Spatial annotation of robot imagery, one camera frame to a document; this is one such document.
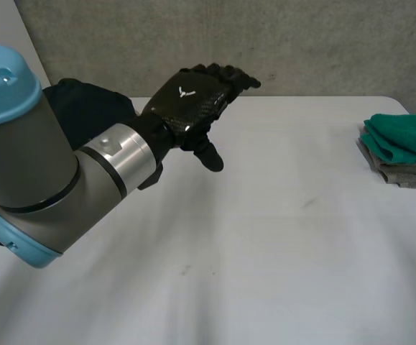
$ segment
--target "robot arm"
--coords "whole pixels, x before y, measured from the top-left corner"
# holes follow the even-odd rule
[[[0,243],[45,267],[145,185],[173,147],[221,170],[211,124],[240,92],[259,86],[232,67],[181,70],[141,116],[106,126],[73,151],[24,59],[0,47]]]

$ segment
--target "blue cap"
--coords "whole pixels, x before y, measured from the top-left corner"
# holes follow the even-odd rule
[[[48,266],[51,261],[62,254],[51,250],[28,237],[13,224],[0,216],[0,243],[36,268]]]
[[[0,124],[27,113],[41,96],[42,86],[21,54],[0,45]]]

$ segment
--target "robotic hand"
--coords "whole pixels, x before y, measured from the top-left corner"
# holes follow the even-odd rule
[[[0,47],[0,243],[45,267],[133,189],[156,183],[172,148],[222,170],[207,133],[251,87],[260,82],[238,68],[198,65],[176,73],[135,116],[126,97],[77,80],[43,95],[21,55]]]
[[[251,87],[260,82],[232,66],[184,68],[158,90],[142,116],[157,115],[173,134],[175,147],[192,151],[209,170],[221,171],[223,161],[208,132],[227,105]]]

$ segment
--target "black cloth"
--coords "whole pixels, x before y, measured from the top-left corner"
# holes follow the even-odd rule
[[[43,93],[74,151],[114,124],[136,117],[128,97],[76,79],[62,79]]]

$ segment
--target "green towel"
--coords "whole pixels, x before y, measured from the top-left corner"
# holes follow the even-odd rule
[[[364,122],[364,144],[390,163],[416,163],[416,115],[375,114]]]

